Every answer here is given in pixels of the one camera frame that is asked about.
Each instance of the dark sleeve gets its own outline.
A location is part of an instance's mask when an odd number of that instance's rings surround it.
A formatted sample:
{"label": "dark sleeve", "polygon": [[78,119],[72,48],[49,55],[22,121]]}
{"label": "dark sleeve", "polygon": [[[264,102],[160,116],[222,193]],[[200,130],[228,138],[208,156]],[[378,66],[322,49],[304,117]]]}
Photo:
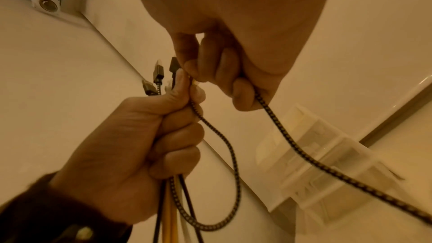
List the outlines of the dark sleeve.
{"label": "dark sleeve", "polygon": [[98,211],[49,186],[55,173],[0,207],[0,242],[125,243],[132,226],[108,220]]}

